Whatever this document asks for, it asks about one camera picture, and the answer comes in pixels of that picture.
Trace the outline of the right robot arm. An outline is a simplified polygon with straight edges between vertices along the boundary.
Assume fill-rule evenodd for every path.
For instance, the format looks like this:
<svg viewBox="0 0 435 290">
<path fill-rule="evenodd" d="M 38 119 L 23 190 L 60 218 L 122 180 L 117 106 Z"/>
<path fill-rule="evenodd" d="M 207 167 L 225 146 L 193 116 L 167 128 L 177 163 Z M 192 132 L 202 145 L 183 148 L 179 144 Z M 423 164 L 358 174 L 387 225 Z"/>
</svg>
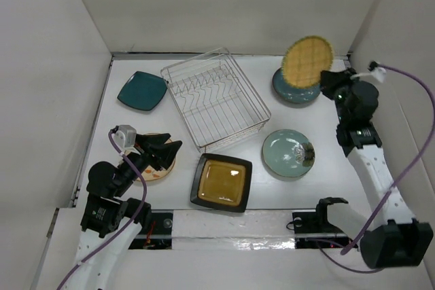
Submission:
<svg viewBox="0 0 435 290">
<path fill-rule="evenodd" d="M 418 266 L 434 232 L 429 223 L 419 222 L 404 202 L 398 189 L 404 175 L 393 178 L 387 167 L 380 136 L 371 122 L 379 91 L 353 69 L 322 71 L 320 89 L 334 101 L 338 144 L 359 177 L 372 213 L 364 218 L 348 201 L 324 198 L 314 214 L 316 227 L 340 229 L 351 241 L 341 255 L 358 247 L 371 270 Z"/>
</svg>

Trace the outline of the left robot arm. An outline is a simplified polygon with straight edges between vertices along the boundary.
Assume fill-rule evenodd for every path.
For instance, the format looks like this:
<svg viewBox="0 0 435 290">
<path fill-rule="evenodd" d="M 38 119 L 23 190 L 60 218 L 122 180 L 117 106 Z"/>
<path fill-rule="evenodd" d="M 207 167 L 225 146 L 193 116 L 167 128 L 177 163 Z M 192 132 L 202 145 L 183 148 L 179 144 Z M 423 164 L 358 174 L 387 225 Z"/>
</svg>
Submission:
<svg viewBox="0 0 435 290">
<path fill-rule="evenodd" d="M 169 133 L 137 134 L 130 125 L 115 126 L 108 139 L 122 158 L 119 165 L 100 161 L 88 172 L 88 197 L 80 221 L 74 266 L 58 289 L 108 289 L 122 256 L 138 234 L 149 230 L 152 209 L 146 202 L 143 172 L 169 171 L 182 141 Z"/>
</svg>

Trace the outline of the black and amber square plate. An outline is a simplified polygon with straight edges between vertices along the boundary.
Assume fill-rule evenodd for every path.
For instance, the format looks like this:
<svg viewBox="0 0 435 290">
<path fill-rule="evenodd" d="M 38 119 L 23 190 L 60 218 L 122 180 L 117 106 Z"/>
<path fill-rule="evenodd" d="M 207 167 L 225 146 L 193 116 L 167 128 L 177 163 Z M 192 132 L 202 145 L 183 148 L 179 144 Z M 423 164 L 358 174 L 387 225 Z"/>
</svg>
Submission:
<svg viewBox="0 0 435 290">
<path fill-rule="evenodd" d="M 204 153 L 196 167 L 190 201 L 208 209 L 243 213 L 249 199 L 251 176 L 250 161 Z"/>
</svg>

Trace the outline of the round woven bamboo plate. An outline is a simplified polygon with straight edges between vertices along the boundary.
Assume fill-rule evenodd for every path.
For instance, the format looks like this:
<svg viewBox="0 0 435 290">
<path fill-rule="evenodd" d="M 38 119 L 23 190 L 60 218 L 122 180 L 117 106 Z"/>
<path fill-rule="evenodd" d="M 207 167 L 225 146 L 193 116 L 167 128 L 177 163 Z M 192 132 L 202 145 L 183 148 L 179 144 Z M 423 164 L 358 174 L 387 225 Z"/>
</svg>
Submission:
<svg viewBox="0 0 435 290">
<path fill-rule="evenodd" d="M 291 45 L 282 61 L 281 72 L 287 84 L 294 88 L 311 88 L 320 83 L 322 71 L 329 71 L 334 60 L 330 42 L 310 35 Z"/>
</svg>

